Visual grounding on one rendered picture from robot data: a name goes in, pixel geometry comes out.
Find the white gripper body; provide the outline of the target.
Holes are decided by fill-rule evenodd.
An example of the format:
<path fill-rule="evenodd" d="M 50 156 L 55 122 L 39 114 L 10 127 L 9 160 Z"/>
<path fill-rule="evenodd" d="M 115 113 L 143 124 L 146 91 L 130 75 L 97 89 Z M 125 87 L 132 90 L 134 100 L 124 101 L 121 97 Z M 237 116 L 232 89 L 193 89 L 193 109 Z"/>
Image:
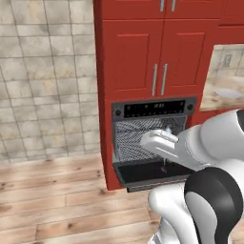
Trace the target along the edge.
<path fill-rule="evenodd" d="M 152 130 L 142 135 L 140 146 L 161 157 L 177 159 L 176 143 L 178 137 L 164 130 Z"/>

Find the metal oven rack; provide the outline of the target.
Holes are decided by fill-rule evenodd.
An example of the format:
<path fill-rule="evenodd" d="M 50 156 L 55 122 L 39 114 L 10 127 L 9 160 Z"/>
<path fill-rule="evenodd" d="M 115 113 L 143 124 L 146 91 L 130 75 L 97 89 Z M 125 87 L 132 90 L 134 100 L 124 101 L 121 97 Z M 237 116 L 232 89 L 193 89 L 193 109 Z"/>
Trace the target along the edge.
<path fill-rule="evenodd" d="M 155 153 L 148 152 L 140 146 L 145 132 L 170 128 L 172 134 L 178 135 L 185 130 L 187 116 L 168 116 L 149 119 L 136 119 L 115 122 L 113 124 L 113 146 L 116 158 L 120 162 L 159 160 Z"/>

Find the black oven door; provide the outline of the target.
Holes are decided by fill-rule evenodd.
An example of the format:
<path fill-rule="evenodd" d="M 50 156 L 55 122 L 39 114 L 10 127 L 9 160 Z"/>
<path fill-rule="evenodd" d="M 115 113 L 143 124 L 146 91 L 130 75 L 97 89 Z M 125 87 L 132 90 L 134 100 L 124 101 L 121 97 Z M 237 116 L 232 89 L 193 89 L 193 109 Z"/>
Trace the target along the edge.
<path fill-rule="evenodd" d="M 137 192 L 155 185 L 184 181 L 193 170 L 163 158 L 151 158 L 125 162 L 112 162 L 114 171 L 123 188 Z"/>

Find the red tall oven cabinet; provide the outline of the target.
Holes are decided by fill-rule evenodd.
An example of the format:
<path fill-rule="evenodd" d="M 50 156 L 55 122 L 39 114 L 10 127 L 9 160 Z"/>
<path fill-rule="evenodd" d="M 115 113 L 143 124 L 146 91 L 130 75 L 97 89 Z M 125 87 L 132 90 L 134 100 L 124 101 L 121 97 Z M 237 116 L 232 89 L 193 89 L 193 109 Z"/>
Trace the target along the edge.
<path fill-rule="evenodd" d="M 151 98 L 142 99 L 123 99 L 123 100 L 113 100 L 108 99 L 105 94 L 105 81 L 104 81 L 104 67 L 103 67 L 103 21 L 104 20 L 162 20 L 163 29 L 166 20 L 172 20 L 178 18 L 166 18 L 165 11 L 167 7 L 167 0 L 165 1 L 164 16 L 161 18 L 153 19 L 104 19 L 102 15 L 101 0 L 93 0 L 93 15 L 94 15 L 94 34 L 95 34 L 95 50 L 96 50 L 96 70 L 97 70 L 97 86 L 98 86 L 98 109 L 99 109 L 99 126 L 100 126 L 100 141 L 101 141 L 101 155 L 104 166 L 104 174 L 107 183 L 107 188 L 110 190 L 117 190 L 121 187 L 117 176 L 115 175 L 114 169 L 112 168 L 112 103 L 114 102 L 126 102 L 126 101 L 137 101 L 137 100 L 151 100 L 151 99 L 163 99 L 163 98 L 177 98 L 177 97 L 187 97 L 194 96 L 198 99 L 202 97 L 203 87 L 204 87 L 204 76 L 207 72 L 207 66 L 210 62 L 206 60 L 205 63 L 201 64 L 202 68 L 205 68 L 205 73 L 200 74 L 202 91 L 198 94 L 193 95 L 181 95 L 181 96 L 161 96 L 158 94 L 158 76 L 160 73 L 160 57 L 157 67 L 157 80 L 155 87 L 155 96 Z M 217 20 L 217 26 L 221 16 L 219 18 L 207 18 Z"/>

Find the white plate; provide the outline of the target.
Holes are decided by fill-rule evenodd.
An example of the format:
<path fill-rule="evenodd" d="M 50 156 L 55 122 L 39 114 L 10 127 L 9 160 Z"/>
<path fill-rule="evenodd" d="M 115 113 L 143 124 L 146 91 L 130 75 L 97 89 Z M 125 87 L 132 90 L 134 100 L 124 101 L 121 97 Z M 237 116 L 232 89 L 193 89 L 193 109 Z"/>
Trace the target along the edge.
<path fill-rule="evenodd" d="M 231 89 L 218 88 L 215 90 L 215 93 L 221 97 L 229 98 L 229 99 L 237 99 L 237 98 L 244 97 L 244 93 L 231 90 Z"/>

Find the red small cabinet door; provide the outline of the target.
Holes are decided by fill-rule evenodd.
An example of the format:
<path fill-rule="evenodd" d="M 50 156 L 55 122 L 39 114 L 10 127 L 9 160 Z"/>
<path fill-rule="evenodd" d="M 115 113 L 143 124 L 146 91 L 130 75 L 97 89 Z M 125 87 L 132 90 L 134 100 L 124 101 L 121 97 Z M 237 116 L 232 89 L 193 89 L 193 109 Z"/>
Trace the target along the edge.
<path fill-rule="evenodd" d="M 101 0 L 104 19 L 153 19 L 164 16 L 160 0 Z"/>
<path fill-rule="evenodd" d="M 171 11 L 171 5 L 172 0 L 167 0 L 166 18 L 219 18 L 224 0 L 176 0 L 175 11 Z"/>

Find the black and grey wall oven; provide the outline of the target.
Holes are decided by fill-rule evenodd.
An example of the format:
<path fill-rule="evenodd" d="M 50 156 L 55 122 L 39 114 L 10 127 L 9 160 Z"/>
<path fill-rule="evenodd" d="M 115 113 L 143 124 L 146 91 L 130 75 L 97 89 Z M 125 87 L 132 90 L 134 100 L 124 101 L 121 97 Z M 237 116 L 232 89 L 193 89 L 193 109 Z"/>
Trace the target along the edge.
<path fill-rule="evenodd" d="M 188 120 L 194 112 L 195 103 L 194 96 L 114 102 L 112 103 L 112 143 L 115 122 L 183 115 L 186 115 Z M 112 162 L 117 161 L 119 160 L 116 158 L 113 147 Z"/>

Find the grey wall outlet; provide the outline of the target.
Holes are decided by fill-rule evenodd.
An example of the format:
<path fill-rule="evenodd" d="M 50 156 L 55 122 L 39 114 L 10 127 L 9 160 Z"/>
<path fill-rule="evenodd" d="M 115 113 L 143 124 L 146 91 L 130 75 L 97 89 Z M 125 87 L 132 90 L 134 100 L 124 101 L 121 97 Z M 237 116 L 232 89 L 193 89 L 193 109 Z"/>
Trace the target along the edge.
<path fill-rule="evenodd" d="M 224 56 L 224 59 L 223 59 L 223 64 L 222 66 L 224 68 L 228 68 L 230 65 L 231 65 L 231 62 L 232 62 L 232 55 L 230 53 L 227 53 L 225 56 Z"/>

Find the red wall cabinet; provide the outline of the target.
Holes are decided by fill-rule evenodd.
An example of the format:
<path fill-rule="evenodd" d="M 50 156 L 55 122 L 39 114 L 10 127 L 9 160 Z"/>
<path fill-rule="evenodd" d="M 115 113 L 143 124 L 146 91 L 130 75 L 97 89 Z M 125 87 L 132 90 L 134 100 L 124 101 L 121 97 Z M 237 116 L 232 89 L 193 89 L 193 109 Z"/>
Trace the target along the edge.
<path fill-rule="evenodd" d="M 225 0 L 217 31 L 218 44 L 244 44 L 244 0 Z"/>

